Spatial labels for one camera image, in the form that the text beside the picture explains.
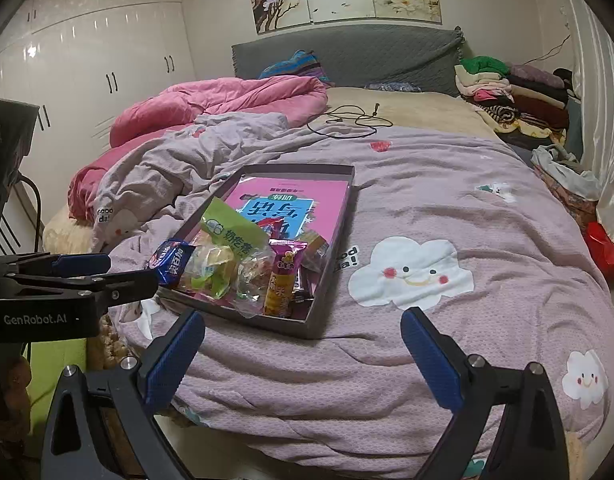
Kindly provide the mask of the grey headboard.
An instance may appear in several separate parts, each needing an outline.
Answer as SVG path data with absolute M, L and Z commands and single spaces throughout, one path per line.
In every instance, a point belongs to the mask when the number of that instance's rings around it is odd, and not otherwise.
M 336 87 L 407 82 L 423 92 L 456 96 L 461 28 L 364 24 L 286 32 L 231 47 L 234 75 L 253 79 L 296 51 L 313 54 Z

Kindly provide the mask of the cream curtain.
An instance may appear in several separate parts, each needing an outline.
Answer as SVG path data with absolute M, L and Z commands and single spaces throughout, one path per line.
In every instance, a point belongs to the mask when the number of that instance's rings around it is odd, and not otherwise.
M 584 0 L 568 0 L 584 168 L 600 182 L 598 217 L 614 242 L 614 42 Z

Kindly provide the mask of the beige bed sheet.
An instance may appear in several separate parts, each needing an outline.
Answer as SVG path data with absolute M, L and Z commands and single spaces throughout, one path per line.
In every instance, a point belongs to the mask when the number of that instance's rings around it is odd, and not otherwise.
M 357 105 L 394 126 L 436 130 L 498 141 L 497 134 L 467 102 L 437 92 L 390 92 L 360 88 L 330 88 L 328 106 Z

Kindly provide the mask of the lilac bed cover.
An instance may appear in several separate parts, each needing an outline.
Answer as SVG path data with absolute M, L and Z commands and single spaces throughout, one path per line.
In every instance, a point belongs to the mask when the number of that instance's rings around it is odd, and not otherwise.
M 279 114 L 201 117 L 119 160 L 94 243 L 139 269 L 249 164 L 354 168 L 325 320 L 314 340 L 215 315 L 179 412 L 261 452 L 361 478 L 407 479 L 449 422 L 400 336 L 422 309 L 491 364 L 541 363 L 564 429 L 589 443 L 614 404 L 614 306 L 574 220 L 503 143 L 400 127 L 293 129 Z

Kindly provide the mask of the pile of folded clothes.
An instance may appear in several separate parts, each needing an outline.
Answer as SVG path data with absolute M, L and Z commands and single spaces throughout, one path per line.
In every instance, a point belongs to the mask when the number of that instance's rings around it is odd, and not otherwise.
M 455 81 L 461 98 L 503 142 L 529 151 L 566 144 L 574 123 L 569 103 L 576 99 L 567 68 L 547 72 L 476 56 L 455 66 Z

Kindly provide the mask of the blue Oreo packet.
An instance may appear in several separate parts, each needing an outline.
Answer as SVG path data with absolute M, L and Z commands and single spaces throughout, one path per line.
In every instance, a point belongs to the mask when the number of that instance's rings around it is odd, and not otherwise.
M 165 240 L 148 260 L 146 268 L 156 274 L 161 286 L 176 286 L 193 252 L 194 247 L 184 240 Z

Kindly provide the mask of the red snack packet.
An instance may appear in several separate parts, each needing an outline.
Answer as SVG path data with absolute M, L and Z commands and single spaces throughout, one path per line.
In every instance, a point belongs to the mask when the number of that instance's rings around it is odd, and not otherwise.
M 287 240 L 286 225 L 283 218 L 269 218 L 259 222 L 271 240 Z

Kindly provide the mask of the blue striped cloth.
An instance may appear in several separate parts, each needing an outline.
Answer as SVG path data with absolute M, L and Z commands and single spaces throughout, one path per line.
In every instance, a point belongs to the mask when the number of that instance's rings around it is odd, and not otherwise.
M 327 86 L 332 84 L 316 55 L 304 50 L 297 50 L 287 60 L 269 65 L 259 74 L 258 78 L 264 79 L 280 75 L 315 77 Z

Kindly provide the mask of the red bag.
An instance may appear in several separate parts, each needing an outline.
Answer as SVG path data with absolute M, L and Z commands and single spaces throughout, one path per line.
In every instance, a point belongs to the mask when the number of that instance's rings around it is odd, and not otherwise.
M 589 222 L 582 233 L 590 255 L 606 278 L 614 279 L 614 243 L 608 237 L 602 224 Z

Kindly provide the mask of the clear candy bag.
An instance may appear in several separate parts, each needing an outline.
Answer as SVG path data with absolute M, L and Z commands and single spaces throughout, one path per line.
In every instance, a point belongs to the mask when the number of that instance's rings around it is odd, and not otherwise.
M 272 261 L 271 252 L 261 250 L 244 258 L 237 266 L 232 305 L 243 318 L 255 318 L 264 312 Z

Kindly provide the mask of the black Snickers bar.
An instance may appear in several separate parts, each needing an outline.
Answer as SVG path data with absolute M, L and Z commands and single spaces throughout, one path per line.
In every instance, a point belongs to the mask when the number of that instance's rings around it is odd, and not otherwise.
M 292 301 L 294 304 L 312 304 L 320 281 L 320 274 L 300 266 L 295 275 Z

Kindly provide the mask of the purple biscuit bar packet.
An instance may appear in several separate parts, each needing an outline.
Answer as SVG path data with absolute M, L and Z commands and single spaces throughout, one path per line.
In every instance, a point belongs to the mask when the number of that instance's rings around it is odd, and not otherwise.
M 301 240 L 269 240 L 273 261 L 264 301 L 264 315 L 285 318 L 295 278 L 308 244 Z

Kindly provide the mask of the clear bag brown snack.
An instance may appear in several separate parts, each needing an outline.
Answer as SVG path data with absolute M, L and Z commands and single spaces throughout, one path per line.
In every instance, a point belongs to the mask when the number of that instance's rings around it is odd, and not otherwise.
M 301 264 L 313 273 L 321 273 L 327 264 L 329 243 L 314 230 L 306 230 L 298 235 L 297 240 L 307 244 Z

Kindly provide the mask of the green yellow snack packet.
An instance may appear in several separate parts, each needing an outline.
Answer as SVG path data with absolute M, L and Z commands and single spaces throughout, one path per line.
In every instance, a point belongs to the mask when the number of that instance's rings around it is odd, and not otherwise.
M 205 208 L 199 226 L 190 243 L 194 252 L 177 288 L 218 300 L 229 292 L 239 263 L 262 250 L 269 236 L 217 197 Z

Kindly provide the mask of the pink quilt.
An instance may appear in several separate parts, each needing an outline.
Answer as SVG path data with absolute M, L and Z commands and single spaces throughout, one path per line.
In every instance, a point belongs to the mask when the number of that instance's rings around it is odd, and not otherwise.
M 174 84 L 116 117 L 109 134 L 110 147 L 72 177 L 68 189 L 70 216 L 94 222 L 94 202 L 106 171 L 142 143 L 169 130 L 188 127 L 196 117 L 279 113 L 290 127 L 297 128 L 321 115 L 327 105 L 328 86 L 313 76 L 225 77 Z

